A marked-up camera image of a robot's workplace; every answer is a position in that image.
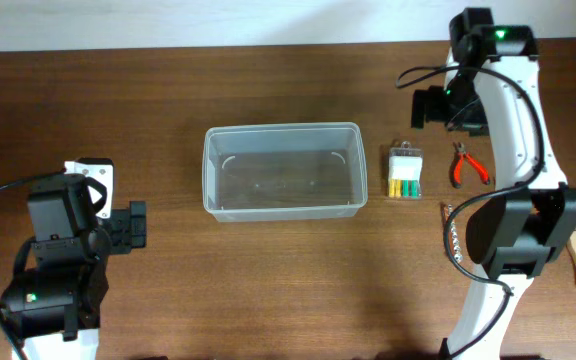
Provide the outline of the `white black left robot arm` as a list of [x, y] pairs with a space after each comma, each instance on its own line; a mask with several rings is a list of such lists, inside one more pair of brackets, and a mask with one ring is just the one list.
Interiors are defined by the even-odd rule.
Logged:
[[112, 255], [146, 245], [147, 207], [133, 201], [98, 217], [110, 196], [82, 174], [49, 175], [27, 198], [34, 234], [0, 296], [0, 325], [15, 359], [93, 359]]

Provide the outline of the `clear case of coloured plugs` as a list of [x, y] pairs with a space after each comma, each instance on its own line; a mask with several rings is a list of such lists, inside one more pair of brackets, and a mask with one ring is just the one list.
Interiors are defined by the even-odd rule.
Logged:
[[421, 172], [423, 151], [403, 141], [389, 150], [387, 195], [391, 199], [412, 199], [422, 197]]

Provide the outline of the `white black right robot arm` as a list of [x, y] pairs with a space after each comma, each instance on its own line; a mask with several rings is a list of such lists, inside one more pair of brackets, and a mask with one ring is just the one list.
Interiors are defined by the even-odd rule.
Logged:
[[426, 78], [443, 86], [417, 90], [411, 125], [440, 122], [449, 131], [489, 136], [495, 189], [466, 226], [474, 264], [454, 267], [470, 279], [462, 314], [439, 350], [441, 359], [497, 359], [523, 293], [558, 259], [576, 229], [576, 188], [553, 153], [538, 89], [537, 40], [527, 25], [497, 25], [489, 8], [466, 8], [449, 23], [450, 49]]

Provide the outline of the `orange socket bit rail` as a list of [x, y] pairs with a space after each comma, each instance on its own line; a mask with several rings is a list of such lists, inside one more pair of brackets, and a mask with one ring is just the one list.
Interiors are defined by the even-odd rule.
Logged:
[[463, 254], [461, 251], [457, 227], [454, 221], [451, 222], [448, 221], [449, 216], [453, 212], [453, 207], [450, 204], [442, 203], [441, 209], [443, 216], [443, 224], [447, 225], [449, 228], [450, 254], [457, 263], [461, 263], [463, 261]]

